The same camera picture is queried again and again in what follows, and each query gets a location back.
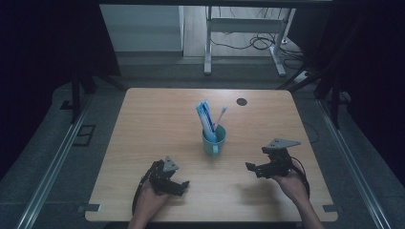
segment cup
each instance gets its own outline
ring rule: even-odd
[[[211,142],[205,138],[202,131],[203,150],[210,156],[217,156],[223,148],[226,139],[226,129],[218,125],[215,135],[217,136],[218,142]]]

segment black cloth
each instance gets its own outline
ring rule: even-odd
[[[120,75],[98,3],[0,3],[0,177],[9,170],[72,75]]]
[[[348,110],[405,186],[405,7],[378,1],[339,69]]]

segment wall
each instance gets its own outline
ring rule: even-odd
[[[183,6],[100,5],[116,52],[180,52]]]

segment white toothbrush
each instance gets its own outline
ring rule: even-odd
[[[226,106],[223,106],[223,110],[221,111],[221,114],[220,114],[220,116],[218,117],[218,120],[215,122],[214,131],[216,131],[218,125],[220,125],[221,118],[223,117],[223,114],[226,112],[226,109],[227,109],[227,107],[226,107]]]

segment black dot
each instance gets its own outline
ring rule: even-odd
[[[239,106],[245,106],[245,105],[247,104],[247,101],[246,101],[246,99],[244,99],[244,98],[238,98],[238,99],[236,99],[236,103],[237,103]]]

